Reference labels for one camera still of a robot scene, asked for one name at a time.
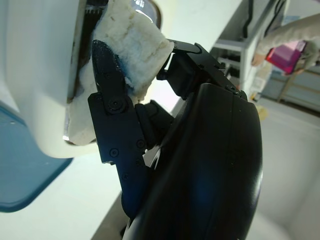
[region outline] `white sponge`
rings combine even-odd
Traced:
[[[143,100],[148,87],[174,48],[150,22],[131,7],[130,0],[109,0],[107,10],[98,22],[93,40],[105,42],[121,61],[126,83],[133,87],[132,99]],[[83,92],[69,105],[69,140],[86,145],[95,136],[88,97],[97,92],[92,60],[80,70]]]

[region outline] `screw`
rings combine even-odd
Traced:
[[[110,150],[110,157],[112,157],[112,158],[116,158],[116,157],[118,157],[118,155],[119,155],[119,150],[118,149],[116,149],[116,148],[112,148],[111,150]]]
[[[138,141],[136,141],[136,146],[140,149],[143,149],[145,147],[145,141],[143,141],[142,139],[139,139]]]
[[[128,173],[122,174],[122,179],[123,179],[124,181],[128,180],[128,178],[129,178],[129,174],[128,174]]]
[[[102,96],[101,96],[100,94],[97,94],[97,95],[95,96],[95,100],[96,100],[97,102],[100,102],[100,101],[102,100]]]

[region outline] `white appliance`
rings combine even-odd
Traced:
[[[198,42],[208,51],[241,0],[156,0],[167,38]],[[95,143],[70,144],[66,132],[68,96],[72,97],[85,0],[2,0],[5,9],[3,78],[39,148],[55,158],[98,151]],[[164,99],[163,91],[170,92]],[[178,101],[164,82],[152,84],[147,100],[168,111]]]

